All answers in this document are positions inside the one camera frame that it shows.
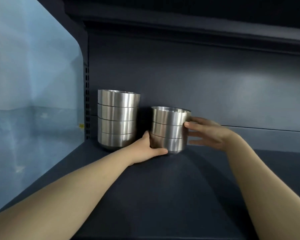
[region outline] stainless steel bowl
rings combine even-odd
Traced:
[[[108,150],[117,150],[132,144],[135,141],[136,134],[108,134],[98,131],[98,142]]]
[[[113,121],[98,117],[98,131],[108,134],[131,134],[136,132],[136,120]]]
[[[184,150],[187,142],[188,138],[172,139],[150,133],[151,148],[166,148],[170,153]]]
[[[188,132],[188,128],[183,125],[167,125],[152,122],[151,133],[155,136],[179,139],[188,137]]]
[[[140,94],[116,90],[98,90],[98,104],[114,107],[138,107]]]
[[[152,111],[152,121],[163,125],[183,125],[191,117],[191,111],[181,108],[152,107]]]
[[[138,108],[111,107],[98,104],[98,117],[104,120],[129,121],[136,120]]]

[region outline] person's right arm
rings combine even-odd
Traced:
[[[261,240],[300,240],[300,197],[280,180],[236,133],[216,122],[192,118],[185,122],[191,144],[224,150]]]

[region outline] stack of three bowls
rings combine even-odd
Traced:
[[[188,129],[183,123],[190,120],[191,111],[171,107],[152,107],[152,129],[150,146],[166,148],[169,154],[177,154],[185,149]]]
[[[136,138],[140,94],[98,90],[98,142],[105,149],[117,150]]]

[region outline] shelf surface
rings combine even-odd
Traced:
[[[300,153],[256,152],[300,196]],[[3,209],[107,154],[85,141]],[[223,152],[188,146],[130,166],[73,239],[185,238],[257,239]]]

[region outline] person's right hand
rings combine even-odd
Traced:
[[[200,137],[200,140],[190,140],[193,145],[209,146],[218,150],[225,151],[226,143],[232,136],[236,135],[233,131],[223,127],[212,120],[199,117],[191,117],[192,122],[185,122],[184,126],[189,128],[189,136]]]

